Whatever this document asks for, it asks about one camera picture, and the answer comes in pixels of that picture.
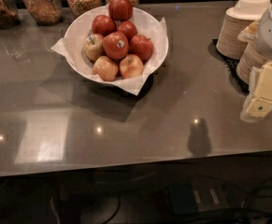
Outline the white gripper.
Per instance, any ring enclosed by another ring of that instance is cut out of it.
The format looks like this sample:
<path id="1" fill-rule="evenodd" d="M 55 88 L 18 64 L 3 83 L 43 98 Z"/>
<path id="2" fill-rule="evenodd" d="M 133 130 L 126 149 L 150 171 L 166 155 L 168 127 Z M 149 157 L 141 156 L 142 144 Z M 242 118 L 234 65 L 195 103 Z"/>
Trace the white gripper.
<path id="1" fill-rule="evenodd" d="M 237 36 L 242 42 L 251 42 L 256 38 L 257 52 L 272 59 L 272 4 L 263 14 L 260 22 L 253 21 Z M 272 61 L 261 68 L 251 69 L 249 91 L 242 106 L 240 119 L 256 122 L 272 111 Z"/>

